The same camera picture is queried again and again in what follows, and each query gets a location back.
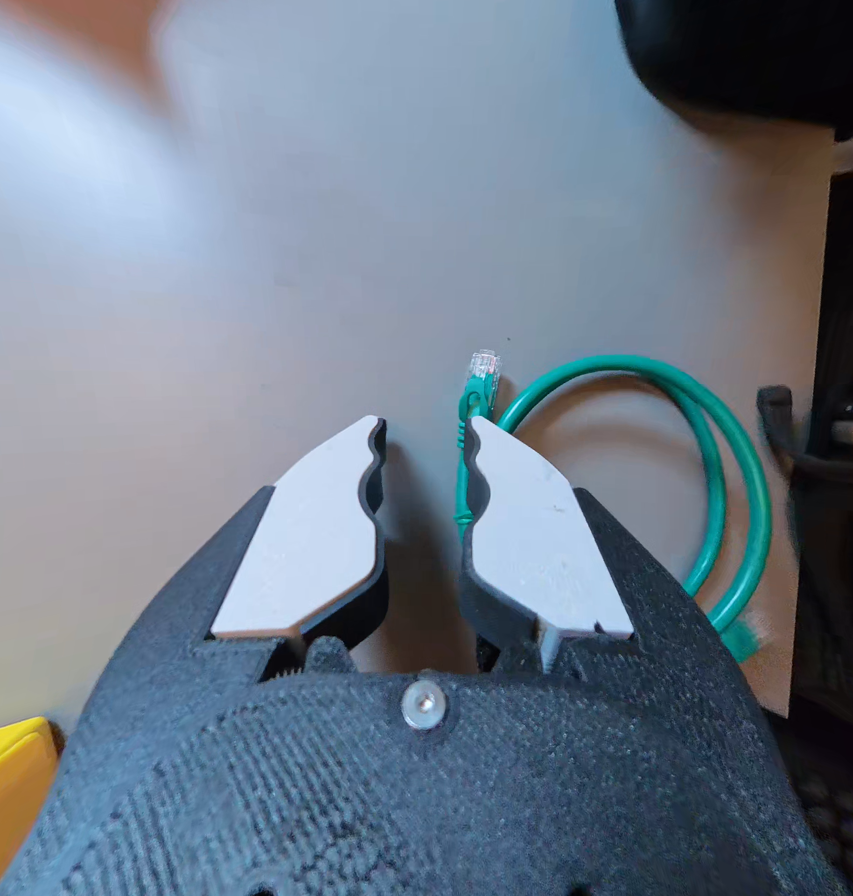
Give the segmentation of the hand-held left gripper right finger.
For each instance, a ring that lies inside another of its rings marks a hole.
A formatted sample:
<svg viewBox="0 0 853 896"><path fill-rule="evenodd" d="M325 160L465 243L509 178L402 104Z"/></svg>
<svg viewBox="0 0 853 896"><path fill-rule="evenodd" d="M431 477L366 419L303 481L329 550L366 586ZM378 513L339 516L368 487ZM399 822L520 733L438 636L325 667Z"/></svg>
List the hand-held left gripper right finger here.
<svg viewBox="0 0 853 896"><path fill-rule="evenodd" d="M486 418L465 424L471 520L462 538L460 608L498 652L532 648L552 671L570 641L634 636L634 623L569 481Z"/></svg>

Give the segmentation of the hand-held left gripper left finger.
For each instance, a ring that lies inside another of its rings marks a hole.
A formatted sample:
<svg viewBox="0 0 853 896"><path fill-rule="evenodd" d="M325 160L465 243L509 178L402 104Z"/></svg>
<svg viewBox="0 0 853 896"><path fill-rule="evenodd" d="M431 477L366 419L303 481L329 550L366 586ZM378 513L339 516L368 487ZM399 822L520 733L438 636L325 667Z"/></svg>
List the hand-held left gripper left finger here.
<svg viewBox="0 0 853 896"><path fill-rule="evenodd" d="M322 636L356 646L389 602L383 497L386 421L368 415L276 481L211 625L217 639Z"/></svg>

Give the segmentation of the yellow storage bin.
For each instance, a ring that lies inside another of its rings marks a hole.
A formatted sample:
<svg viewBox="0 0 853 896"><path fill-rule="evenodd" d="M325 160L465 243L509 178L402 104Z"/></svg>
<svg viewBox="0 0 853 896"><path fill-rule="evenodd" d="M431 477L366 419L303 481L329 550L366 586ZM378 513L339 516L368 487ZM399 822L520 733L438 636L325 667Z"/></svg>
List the yellow storage bin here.
<svg viewBox="0 0 853 896"><path fill-rule="evenodd" d="M59 752L46 719L35 717L0 728L0 843L28 834L58 764Z"/></svg>

